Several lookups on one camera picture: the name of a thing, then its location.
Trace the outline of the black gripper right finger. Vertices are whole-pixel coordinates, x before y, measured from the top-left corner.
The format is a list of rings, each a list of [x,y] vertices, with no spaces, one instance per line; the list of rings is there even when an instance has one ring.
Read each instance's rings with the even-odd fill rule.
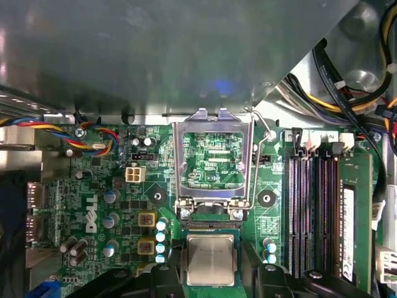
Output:
[[[370,297],[351,283],[322,270],[295,278],[276,264],[263,263],[252,243],[242,243],[241,280],[248,297]]]

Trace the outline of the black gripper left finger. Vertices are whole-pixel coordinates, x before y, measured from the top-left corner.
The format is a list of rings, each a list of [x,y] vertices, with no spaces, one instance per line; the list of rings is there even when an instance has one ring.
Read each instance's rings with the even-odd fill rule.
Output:
[[[111,269],[70,297],[185,297],[181,281],[183,244],[172,244],[165,263],[149,264],[135,276],[130,269]]]

